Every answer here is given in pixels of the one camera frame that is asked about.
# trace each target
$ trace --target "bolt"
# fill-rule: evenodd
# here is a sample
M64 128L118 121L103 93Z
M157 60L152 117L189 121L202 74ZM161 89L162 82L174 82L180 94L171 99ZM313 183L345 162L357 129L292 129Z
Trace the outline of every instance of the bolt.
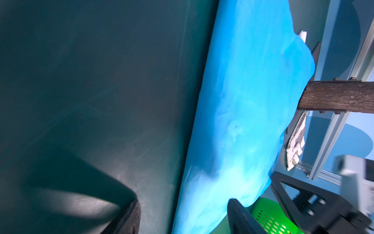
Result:
M307 213L310 215L310 216L313 216L314 215L314 212L312 210L308 210Z

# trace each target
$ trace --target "blue cloth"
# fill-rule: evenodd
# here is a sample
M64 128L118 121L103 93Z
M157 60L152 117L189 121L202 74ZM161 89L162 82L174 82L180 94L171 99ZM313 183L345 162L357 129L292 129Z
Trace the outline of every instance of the blue cloth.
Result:
M250 206L269 186L314 67L287 0L220 0L173 234L209 234L230 198Z

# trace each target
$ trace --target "wooden branch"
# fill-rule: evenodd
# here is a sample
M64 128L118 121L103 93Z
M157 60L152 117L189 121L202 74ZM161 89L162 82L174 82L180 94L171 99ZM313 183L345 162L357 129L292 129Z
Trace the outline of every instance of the wooden branch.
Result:
M298 109L374 113L374 82L309 82Z

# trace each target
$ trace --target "green basket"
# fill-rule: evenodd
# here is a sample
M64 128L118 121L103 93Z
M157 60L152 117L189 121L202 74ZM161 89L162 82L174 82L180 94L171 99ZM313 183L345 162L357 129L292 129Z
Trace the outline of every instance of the green basket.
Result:
M278 203L267 198L258 199L251 214L269 234L303 233L286 217Z

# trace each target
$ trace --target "white cloth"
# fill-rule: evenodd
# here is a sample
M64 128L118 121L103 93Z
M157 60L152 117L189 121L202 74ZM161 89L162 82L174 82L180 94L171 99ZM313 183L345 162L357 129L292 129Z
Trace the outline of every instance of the white cloth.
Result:
M301 37L301 39L304 41L304 43L305 43L305 41L306 41L306 32L305 31L301 31L300 33L299 33L299 37Z
M296 164L298 164L299 156L303 153L303 147L305 145L305 120L307 115L308 111L302 113L288 141L286 148L287 171L291 170Z

